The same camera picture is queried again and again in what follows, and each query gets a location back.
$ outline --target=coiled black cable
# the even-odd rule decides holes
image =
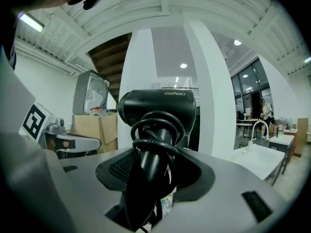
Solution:
[[[157,133],[160,129],[169,131],[171,136],[170,142],[165,142]],[[141,151],[152,150],[161,155],[161,158],[167,159],[171,171],[171,182],[165,189],[158,193],[157,200],[167,196],[176,187],[177,180],[174,158],[179,155],[179,152],[175,145],[180,142],[184,136],[185,128],[181,121],[174,115],[164,111],[148,112],[131,129],[134,148]]]

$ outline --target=glass window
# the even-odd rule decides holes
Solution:
[[[251,113],[252,113],[252,97],[251,97],[251,95],[243,96],[243,103],[244,103],[245,113],[251,117]]]
[[[240,111],[242,114],[244,113],[243,99],[242,98],[235,99],[235,108],[236,108],[236,111]]]
[[[253,64],[253,69],[254,69],[254,72],[256,73],[257,77],[258,77],[258,82],[260,85],[263,85],[263,84],[267,84],[268,83],[268,79],[267,79],[267,76],[266,76],[266,72],[264,71],[263,69],[263,66],[260,62],[260,60],[256,60]]]
[[[261,91],[261,96],[262,98],[268,102],[269,104],[272,105],[273,107],[273,101],[272,101],[272,94],[271,94],[271,89],[270,88],[267,88],[267,89],[264,89]]]
[[[237,75],[232,78],[232,85],[234,87],[234,95],[241,94],[240,81]]]
[[[252,66],[241,71],[239,77],[242,83],[243,92],[249,93],[252,92],[254,88],[258,87],[258,82]]]

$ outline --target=faucet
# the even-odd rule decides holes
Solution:
[[[254,126],[253,126],[253,130],[252,130],[252,138],[251,138],[251,141],[253,141],[255,126],[256,126],[256,124],[258,124],[259,122],[262,122],[262,123],[266,126],[266,129],[267,129],[266,140],[269,141],[269,127],[268,127],[268,124],[267,124],[265,121],[262,121],[262,120],[259,120],[259,121],[255,122],[255,124],[254,124]]]
[[[253,130],[252,130],[252,138],[250,139],[250,141],[248,141],[248,145],[247,145],[247,150],[248,151],[250,151],[251,150],[251,148],[252,148],[252,145],[253,145],[253,140],[255,140],[255,139],[253,139],[254,138],[254,130],[255,130],[255,126],[256,126],[256,124],[258,124],[259,122],[262,122],[265,126],[266,126],[266,128],[267,128],[267,136],[266,136],[266,140],[268,140],[269,141],[269,127],[268,127],[268,124],[266,123],[266,122],[264,122],[264,121],[262,121],[262,120],[259,120],[259,121],[257,121],[255,124],[254,124],[254,126],[253,126]]]

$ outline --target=person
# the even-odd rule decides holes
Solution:
[[[16,53],[14,49],[14,37],[17,28],[18,16],[20,13],[27,13],[31,10],[52,8],[61,6],[73,0],[2,0],[5,19],[4,28],[2,28],[0,47],[4,48],[5,55],[10,62],[10,65],[15,69]]]
[[[264,99],[262,99],[261,105],[262,105],[263,120],[267,123],[267,125],[269,127],[269,124],[272,121],[272,112],[273,112],[271,104],[269,104]],[[266,135],[267,135],[267,129],[265,129],[264,135],[261,137],[265,139]]]

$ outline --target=sink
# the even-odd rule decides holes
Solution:
[[[284,152],[253,144],[250,151],[248,147],[233,150],[231,161],[264,180],[281,163],[284,155]]]

